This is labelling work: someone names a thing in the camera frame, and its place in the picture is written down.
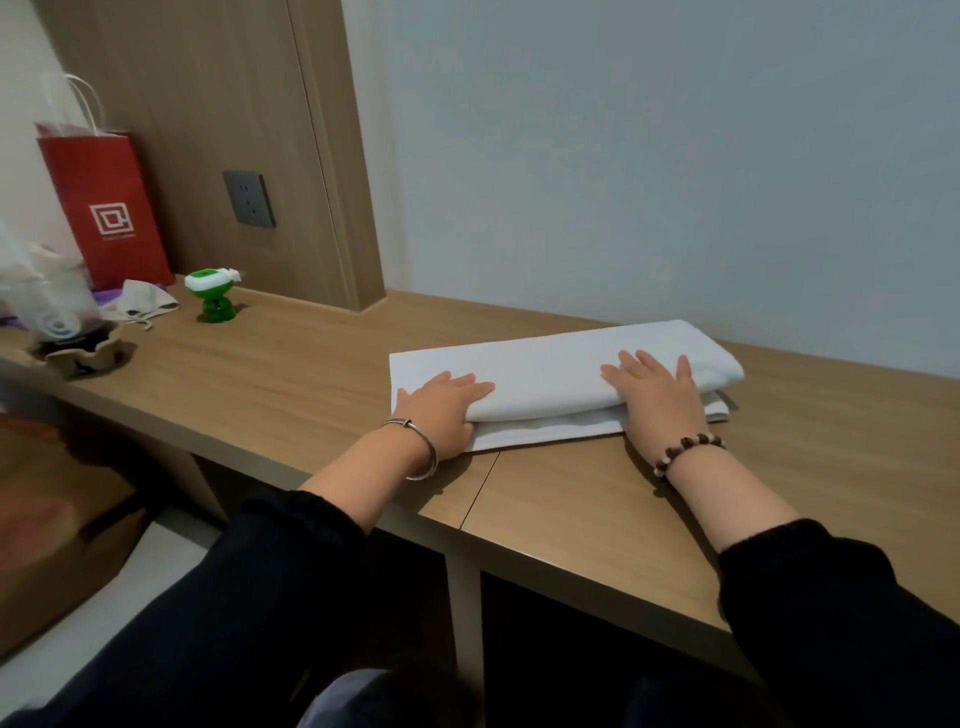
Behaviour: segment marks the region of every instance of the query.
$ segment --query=black sleeve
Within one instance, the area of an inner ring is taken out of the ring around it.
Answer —
[[[815,521],[720,555],[737,643],[809,725],[960,726],[960,626],[898,585],[876,546]]]
[[[245,501],[203,561],[20,726],[268,726],[350,634],[364,533],[309,493]]]

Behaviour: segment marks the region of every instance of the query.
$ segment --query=wall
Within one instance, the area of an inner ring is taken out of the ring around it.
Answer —
[[[0,218],[17,237],[79,257],[43,157],[34,122],[50,118],[40,74],[60,71],[30,0],[0,2]],[[75,101],[64,99],[72,120]]]
[[[406,226],[399,195],[396,140],[376,3],[377,0],[343,0],[344,23],[383,282],[388,288],[408,290],[410,269]]]
[[[412,289],[960,376],[960,4],[378,12]]]

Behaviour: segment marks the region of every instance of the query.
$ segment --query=forearm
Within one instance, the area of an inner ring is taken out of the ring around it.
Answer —
[[[429,453],[413,430],[386,425],[361,437],[300,489],[333,503],[370,533],[403,479],[428,464]]]
[[[276,721],[355,620],[363,532],[322,499],[264,493],[39,715],[43,725]]]
[[[899,586],[879,548],[796,521],[720,568],[737,643],[804,725],[960,725],[960,627]]]
[[[713,446],[684,452],[667,470],[717,551],[800,515],[731,453]]]

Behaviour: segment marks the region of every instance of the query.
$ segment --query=silver bangle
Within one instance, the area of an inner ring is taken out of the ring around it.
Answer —
[[[406,427],[407,429],[412,429],[416,432],[423,442],[426,443],[426,446],[430,448],[430,467],[427,469],[426,473],[422,475],[408,475],[407,480],[426,480],[430,475],[437,471],[437,466],[440,465],[440,461],[437,459],[437,449],[433,447],[433,443],[430,442],[430,438],[423,434],[423,430],[414,425],[413,420],[400,420],[393,419],[387,420],[383,425],[400,425],[401,427]]]

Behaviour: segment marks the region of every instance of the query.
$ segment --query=electrical socket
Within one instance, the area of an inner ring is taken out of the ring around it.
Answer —
[[[260,228],[276,227],[263,175],[257,172],[226,171],[224,182],[227,183],[233,214],[238,223],[257,225]]]

